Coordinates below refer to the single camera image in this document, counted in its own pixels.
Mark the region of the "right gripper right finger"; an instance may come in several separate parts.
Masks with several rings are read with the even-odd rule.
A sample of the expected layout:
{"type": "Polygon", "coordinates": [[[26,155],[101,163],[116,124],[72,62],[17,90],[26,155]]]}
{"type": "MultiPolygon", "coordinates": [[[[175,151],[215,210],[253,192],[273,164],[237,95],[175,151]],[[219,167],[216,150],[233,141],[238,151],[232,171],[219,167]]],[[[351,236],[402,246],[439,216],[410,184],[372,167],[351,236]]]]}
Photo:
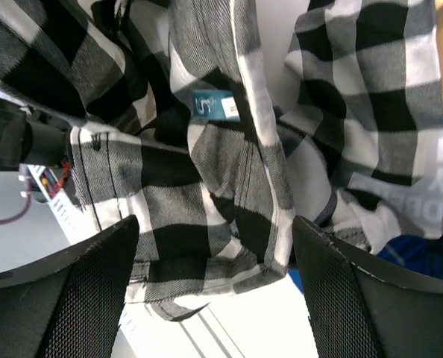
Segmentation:
{"type": "Polygon", "coordinates": [[[443,357],[443,280],[297,216],[292,236],[320,357],[443,357]]]}

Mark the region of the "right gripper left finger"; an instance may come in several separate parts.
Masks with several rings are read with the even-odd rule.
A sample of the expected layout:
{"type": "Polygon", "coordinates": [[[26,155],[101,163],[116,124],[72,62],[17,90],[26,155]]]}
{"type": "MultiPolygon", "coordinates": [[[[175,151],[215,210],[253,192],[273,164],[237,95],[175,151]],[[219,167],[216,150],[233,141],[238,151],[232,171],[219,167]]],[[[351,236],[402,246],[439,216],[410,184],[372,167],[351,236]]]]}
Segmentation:
{"type": "Polygon", "coordinates": [[[125,305],[135,216],[0,273],[0,357],[110,357],[125,305]]]}

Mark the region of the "black white checkered shirt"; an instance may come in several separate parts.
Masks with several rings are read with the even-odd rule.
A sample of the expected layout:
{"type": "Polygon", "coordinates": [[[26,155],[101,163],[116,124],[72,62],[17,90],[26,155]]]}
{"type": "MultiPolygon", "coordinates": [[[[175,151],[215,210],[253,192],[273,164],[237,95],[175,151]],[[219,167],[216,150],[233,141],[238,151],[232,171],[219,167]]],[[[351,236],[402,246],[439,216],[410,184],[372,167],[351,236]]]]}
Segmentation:
{"type": "Polygon", "coordinates": [[[65,119],[93,230],[127,216],[126,289],[179,321],[286,274],[294,222],[379,253],[443,226],[433,1],[310,1],[278,116],[254,1],[0,1],[0,90],[65,119]]]}

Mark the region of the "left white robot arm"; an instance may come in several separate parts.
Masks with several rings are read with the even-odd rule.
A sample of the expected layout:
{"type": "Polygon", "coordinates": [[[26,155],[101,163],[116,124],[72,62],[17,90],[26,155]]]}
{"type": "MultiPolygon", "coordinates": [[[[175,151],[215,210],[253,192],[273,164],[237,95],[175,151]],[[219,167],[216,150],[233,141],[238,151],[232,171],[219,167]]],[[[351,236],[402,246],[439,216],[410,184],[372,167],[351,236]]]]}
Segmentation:
{"type": "Polygon", "coordinates": [[[68,131],[62,119],[0,98],[0,172],[22,164],[60,166],[67,159],[68,131]]]}

